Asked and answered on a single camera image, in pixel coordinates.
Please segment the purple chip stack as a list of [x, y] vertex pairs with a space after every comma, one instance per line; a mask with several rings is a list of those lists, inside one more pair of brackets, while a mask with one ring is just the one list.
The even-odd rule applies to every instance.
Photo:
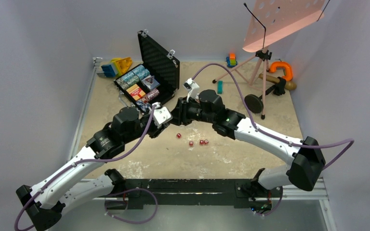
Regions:
[[153, 89], [149, 93], [147, 93], [142, 98], [142, 100], [147, 103], [147, 102], [150, 102], [151, 100], [153, 100], [154, 98], [156, 98], [158, 95], [159, 95], [159, 90], [158, 89]]

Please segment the red Texas Hold'em card deck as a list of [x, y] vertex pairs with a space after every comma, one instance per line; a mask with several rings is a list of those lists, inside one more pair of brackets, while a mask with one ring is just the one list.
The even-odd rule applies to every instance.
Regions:
[[146, 93], [144, 92], [144, 90], [139, 87], [137, 84], [134, 84], [132, 86], [130, 86], [128, 89], [127, 89], [127, 92], [129, 93], [129, 95], [135, 100], [139, 100], [141, 98], [143, 98]]

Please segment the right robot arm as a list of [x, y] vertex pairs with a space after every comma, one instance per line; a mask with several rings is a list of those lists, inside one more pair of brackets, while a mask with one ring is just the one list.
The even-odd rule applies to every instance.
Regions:
[[284, 161], [283, 166], [263, 169], [256, 174], [251, 189], [258, 196], [275, 187], [290, 184], [312, 191], [326, 163], [322, 151], [313, 148], [318, 145], [316, 139], [306, 137], [302, 141], [263, 126], [254, 126], [243, 114], [227, 109], [214, 90], [202, 91], [198, 101], [179, 98], [171, 114], [171, 124], [210, 123], [219, 135], [252, 144]]

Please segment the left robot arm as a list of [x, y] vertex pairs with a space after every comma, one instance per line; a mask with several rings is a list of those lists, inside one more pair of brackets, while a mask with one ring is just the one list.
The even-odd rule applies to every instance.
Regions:
[[106, 163], [127, 157], [131, 151], [125, 149], [126, 144], [134, 141], [139, 146], [146, 136], [157, 137], [171, 120], [170, 111], [158, 103], [143, 116], [133, 107], [122, 108], [65, 165], [40, 183], [16, 190], [23, 206], [21, 214], [28, 215], [32, 228], [45, 231], [67, 212], [93, 198], [126, 197], [137, 191], [138, 187], [128, 188], [125, 178], [115, 169], [85, 184], [80, 180]]

